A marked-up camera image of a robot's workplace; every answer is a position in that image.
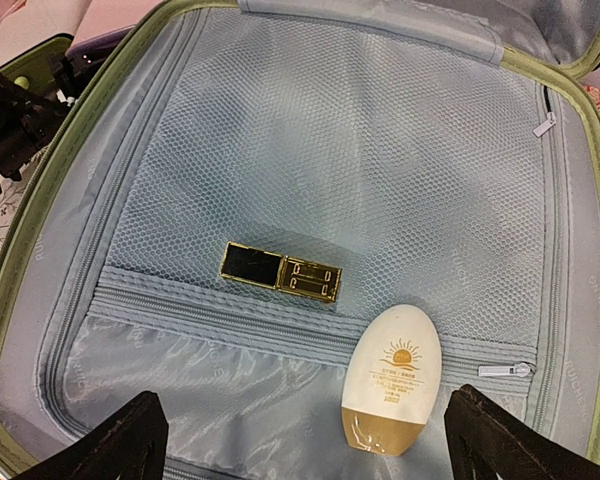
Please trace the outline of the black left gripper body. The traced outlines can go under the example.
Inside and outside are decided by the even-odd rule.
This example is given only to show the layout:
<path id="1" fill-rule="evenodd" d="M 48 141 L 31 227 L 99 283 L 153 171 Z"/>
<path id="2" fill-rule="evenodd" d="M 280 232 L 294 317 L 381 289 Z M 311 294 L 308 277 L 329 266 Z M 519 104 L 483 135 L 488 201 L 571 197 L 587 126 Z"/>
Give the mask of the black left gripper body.
<path id="1" fill-rule="evenodd" d="M 21 167 L 51 142 L 68 112 L 0 73 L 0 179 L 19 181 Z"/>

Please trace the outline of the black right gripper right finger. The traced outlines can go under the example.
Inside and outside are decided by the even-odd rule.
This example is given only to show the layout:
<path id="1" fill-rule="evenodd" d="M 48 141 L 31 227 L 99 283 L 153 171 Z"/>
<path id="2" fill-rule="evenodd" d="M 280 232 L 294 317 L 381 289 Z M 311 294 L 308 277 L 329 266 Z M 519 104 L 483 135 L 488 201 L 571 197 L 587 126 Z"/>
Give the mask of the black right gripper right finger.
<path id="1" fill-rule="evenodd" d="M 543 437 L 473 386 L 444 414 L 455 479 L 600 479 L 600 466 Z"/>

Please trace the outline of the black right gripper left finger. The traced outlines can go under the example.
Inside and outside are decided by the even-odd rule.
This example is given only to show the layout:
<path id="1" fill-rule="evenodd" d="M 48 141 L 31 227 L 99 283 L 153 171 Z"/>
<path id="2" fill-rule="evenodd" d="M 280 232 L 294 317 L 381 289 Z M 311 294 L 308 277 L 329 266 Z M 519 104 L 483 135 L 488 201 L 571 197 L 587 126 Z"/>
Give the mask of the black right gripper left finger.
<path id="1" fill-rule="evenodd" d="M 161 479 L 169 425 L 159 397 L 143 391 L 82 439 L 19 479 Z"/>

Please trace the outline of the white green drawer box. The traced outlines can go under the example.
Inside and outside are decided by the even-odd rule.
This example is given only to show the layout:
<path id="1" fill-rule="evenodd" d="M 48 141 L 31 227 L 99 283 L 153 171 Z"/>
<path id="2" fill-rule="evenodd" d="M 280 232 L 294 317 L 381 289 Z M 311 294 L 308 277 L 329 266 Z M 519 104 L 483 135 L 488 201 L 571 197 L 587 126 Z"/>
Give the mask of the white green drawer box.
<path id="1" fill-rule="evenodd" d="M 0 67 L 0 73 L 11 82 L 36 95 L 45 96 L 55 88 L 50 59 L 64 55 L 73 36 L 59 33 L 35 45 Z"/>

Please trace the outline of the green hard-shell suitcase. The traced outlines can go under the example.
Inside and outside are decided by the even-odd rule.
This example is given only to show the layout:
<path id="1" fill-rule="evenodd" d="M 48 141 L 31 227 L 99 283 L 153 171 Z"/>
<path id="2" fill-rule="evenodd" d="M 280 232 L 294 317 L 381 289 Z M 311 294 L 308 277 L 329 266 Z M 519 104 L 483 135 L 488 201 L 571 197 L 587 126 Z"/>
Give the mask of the green hard-shell suitcase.
<path id="1" fill-rule="evenodd" d="M 138 393 L 169 479 L 448 479 L 477 388 L 600 465 L 600 1 L 167 1 L 112 53 L 0 251 L 0 478 Z M 342 270 L 335 303 L 225 279 L 228 242 Z M 400 456 L 347 444 L 369 324 L 432 320 Z"/>

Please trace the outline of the purple drawer box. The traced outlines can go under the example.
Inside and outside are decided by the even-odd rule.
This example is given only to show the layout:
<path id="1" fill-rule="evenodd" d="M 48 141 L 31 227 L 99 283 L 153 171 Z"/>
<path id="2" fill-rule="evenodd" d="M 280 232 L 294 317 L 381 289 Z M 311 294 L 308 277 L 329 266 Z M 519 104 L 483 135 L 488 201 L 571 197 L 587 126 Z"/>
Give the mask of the purple drawer box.
<path id="1" fill-rule="evenodd" d="M 86 64 L 102 62 L 132 29 L 132 26 L 128 26 L 81 41 L 72 45 L 65 56 Z"/>

